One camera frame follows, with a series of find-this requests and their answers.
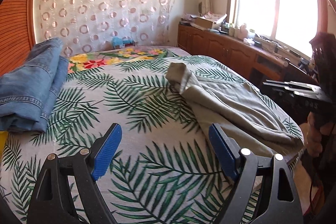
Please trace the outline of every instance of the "yellow object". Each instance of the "yellow object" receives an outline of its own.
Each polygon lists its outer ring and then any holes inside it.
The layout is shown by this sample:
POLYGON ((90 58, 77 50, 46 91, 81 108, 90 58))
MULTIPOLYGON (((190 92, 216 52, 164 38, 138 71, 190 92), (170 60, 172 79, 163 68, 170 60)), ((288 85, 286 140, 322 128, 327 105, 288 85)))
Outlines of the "yellow object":
POLYGON ((8 132, 7 131, 0 131, 0 162, 2 158, 2 152, 5 147, 5 143, 7 140, 8 132))

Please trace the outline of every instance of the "cable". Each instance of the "cable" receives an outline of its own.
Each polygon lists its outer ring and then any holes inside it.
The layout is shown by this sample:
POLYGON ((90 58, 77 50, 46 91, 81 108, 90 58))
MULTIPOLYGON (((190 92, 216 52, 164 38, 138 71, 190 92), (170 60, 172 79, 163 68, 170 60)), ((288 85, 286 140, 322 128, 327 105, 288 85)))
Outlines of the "cable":
MULTIPOLYGON (((329 135, 331 135, 334 131, 334 128, 335 128, 335 125, 336 123, 334 123, 329 135)), ((313 189, 313 182, 311 182, 310 184, 310 191, 309 191, 309 202, 310 202, 310 211, 311 213, 315 216, 315 213, 314 213, 314 209, 313 209, 313 204, 312 204, 312 201, 311 201, 311 192, 312 192, 312 189, 313 189)))

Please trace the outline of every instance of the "floral blanket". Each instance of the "floral blanket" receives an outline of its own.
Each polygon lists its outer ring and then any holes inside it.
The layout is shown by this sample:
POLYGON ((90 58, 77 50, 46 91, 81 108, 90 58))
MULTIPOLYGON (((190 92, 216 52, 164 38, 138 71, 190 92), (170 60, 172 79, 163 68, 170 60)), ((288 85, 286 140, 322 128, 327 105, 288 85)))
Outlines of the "floral blanket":
MULTIPOLYGON (((206 56, 137 60, 69 74, 47 132, 9 135, 5 145, 0 191, 22 222, 48 154, 74 155, 114 122, 122 127, 122 141, 97 184, 118 223, 214 221, 231 185, 191 108, 165 78, 171 62, 183 62, 210 79, 246 81, 206 56)), ((260 96, 291 134, 302 136, 280 107, 260 96)), ((75 181, 69 177, 69 182, 78 215, 85 221, 75 181)), ((257 198, 258 192, 253 193, 243 222, 251 220, 257 198)))
POLYGON ((127 47, 107 52, 78 54, 69 58, 68 73, 85 69, 114 65, 121 62, 152 60, 156 58, 185 56, 185 51, 176 47, 127 47))

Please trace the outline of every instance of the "blue cloth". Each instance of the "blue cloth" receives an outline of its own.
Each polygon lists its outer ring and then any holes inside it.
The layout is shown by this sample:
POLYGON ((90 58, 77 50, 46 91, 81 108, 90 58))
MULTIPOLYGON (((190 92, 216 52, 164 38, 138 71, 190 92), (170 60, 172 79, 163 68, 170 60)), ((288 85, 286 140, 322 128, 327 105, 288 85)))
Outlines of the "blue cloth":
POLYGON ((0 77, 0 131, 46 131, 68 71, 62 46, 58 38, 36 44, 23 66, 0 77))

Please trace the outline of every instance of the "metal screw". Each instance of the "metal screw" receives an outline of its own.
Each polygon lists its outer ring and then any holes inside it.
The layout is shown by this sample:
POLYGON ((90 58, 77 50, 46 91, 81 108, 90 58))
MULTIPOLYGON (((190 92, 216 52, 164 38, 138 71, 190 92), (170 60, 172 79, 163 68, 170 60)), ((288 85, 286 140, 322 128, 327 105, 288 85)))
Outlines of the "metal screw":
POLYGON ((248 156, 249 154, 251 154, 251 150, 247 148, 242 148, 240 151, 245 156, 248 156))
POLYGON ((48 155, 48 160, 53 160, 53 159, 55 159, 56 158, 56 155, 55 154, 49 154, 48 155))
POLYGON ((275 158, 276 158, 277 160, 283 160, 283 159, 284 159, 283 156, 282 156, 281 154, 275 154, 275 158))
POLYGON ((89 150, 87 148, 83 148, 81 150, 81 155, 87 155, 89 153, 89 150))

